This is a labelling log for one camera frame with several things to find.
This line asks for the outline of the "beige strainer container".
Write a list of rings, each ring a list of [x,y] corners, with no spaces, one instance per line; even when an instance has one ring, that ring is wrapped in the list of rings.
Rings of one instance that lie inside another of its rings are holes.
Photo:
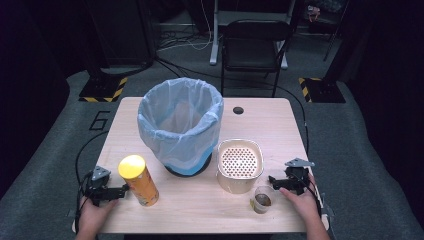
[[[217,162],[218,183],[231,194],[249,192],[264,170],[262,151],[251,140],[229,139],[221,142]]]

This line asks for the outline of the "clear plastic cup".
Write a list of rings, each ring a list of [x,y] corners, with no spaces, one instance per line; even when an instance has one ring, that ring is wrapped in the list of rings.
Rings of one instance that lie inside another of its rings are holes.
[[[250,200],[252,209],[258,214],[265,214],[274,203],[274,189],[270,186],[259,186]]]

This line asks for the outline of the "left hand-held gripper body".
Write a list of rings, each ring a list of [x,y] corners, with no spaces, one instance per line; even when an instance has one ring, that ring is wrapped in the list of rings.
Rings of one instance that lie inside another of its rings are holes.
[[[113,191],[107,187],[111,172],[101,166],[96,166],[90,172],[83,195],[88,197],[95,206],[103,196],[114,196]]]

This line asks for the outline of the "blue trash bin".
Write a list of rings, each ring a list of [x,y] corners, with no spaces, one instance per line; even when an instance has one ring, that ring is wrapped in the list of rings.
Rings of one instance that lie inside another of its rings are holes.
[[[207,169],[211,162],[213,148],[209,147],[200,157],[199,162],[188,170],[178,169],[176,167],[166,166],[166,170],[177,177],[193,177],[201,174]]]

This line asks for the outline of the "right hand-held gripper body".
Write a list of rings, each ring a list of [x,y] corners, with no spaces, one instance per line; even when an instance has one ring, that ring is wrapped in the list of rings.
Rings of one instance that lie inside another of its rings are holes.
[[[295,191],[297,195],[304,193],[304,189],[309,186],[309,168],[314,167],[314,162],[309,162],[300,158],[295,158],[285,163],[287,184],[289,191]]]

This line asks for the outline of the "black cabinet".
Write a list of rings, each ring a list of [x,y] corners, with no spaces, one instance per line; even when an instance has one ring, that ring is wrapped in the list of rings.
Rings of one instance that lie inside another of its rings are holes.
[[[109,66],[149,68],[155,58],[148,0],[86,0]]]

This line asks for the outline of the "black base plate hazard stripes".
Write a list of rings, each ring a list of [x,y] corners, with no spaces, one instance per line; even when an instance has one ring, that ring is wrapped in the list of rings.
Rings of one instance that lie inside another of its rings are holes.
[[[299,78],[299,84],[306,102],[345,103],[336,83],[327,83],[320,78]]]
[[[79,94],[79,100],[84,102],[115,102],[123,92],[127,78],[103,77],[90,78]]]

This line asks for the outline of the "bin with blue bag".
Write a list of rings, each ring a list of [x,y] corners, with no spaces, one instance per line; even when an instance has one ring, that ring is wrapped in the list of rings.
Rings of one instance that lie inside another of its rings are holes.
[[[223,110],[222,95],[209,83],[166,80],[149,90],[139,104],[139,135],[165,167],[188,170],[217,145]]]

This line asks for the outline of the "white metal desk frame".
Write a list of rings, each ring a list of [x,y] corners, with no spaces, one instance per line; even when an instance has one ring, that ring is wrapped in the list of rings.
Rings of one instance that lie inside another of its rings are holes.
[[[213,41],[210,53],[209,64],[215,66],[218,61],[219,53],[219,27],[227,26],[229,23],[242,20],[242,19],[254,19],[254,20],[282,20],[286,23],[290,23],[294,15],[293,11],[295,4],[298,0],[289,0],[289,7],[286,12],[260,12],[255,11],[237,11],[237,10],[220,10],[219,0],[214,0],[214,11],[213,11]]]

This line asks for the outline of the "person's left hand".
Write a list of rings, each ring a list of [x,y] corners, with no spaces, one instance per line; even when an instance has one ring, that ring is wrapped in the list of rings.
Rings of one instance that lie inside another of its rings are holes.
[[[83,197],[80,201],[79,231],[98,233],[118,203],[118,200],[112,200],[98,207],[89,198]]]

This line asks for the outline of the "black folding chair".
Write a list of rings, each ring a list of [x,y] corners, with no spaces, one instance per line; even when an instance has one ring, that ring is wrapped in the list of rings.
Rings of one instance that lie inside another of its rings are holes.
[[[224,93],[226,71],[273,73],[271,96],[274,97],[291,35],[291,26],[281,20],[243,19],[229,23],[223,33],[221,93]]]

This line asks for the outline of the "orange chip can yellow lid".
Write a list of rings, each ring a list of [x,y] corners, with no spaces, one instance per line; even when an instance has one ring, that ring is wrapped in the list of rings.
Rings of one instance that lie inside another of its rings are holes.
[[[118,173],[142,206],[149,207],[158,201],[159,191],[143,157],[126,156],[118,165]]]

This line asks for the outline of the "person's right hand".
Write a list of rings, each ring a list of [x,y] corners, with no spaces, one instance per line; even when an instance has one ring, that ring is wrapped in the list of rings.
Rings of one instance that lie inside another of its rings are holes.
[[[279,191],[292,203],[305,223],[320,222],[321,216],[316,203],[315,179],[312,175],[309,175],[309,179],[310,184],[301,195],[296,195],[286,188],[280,188]]]

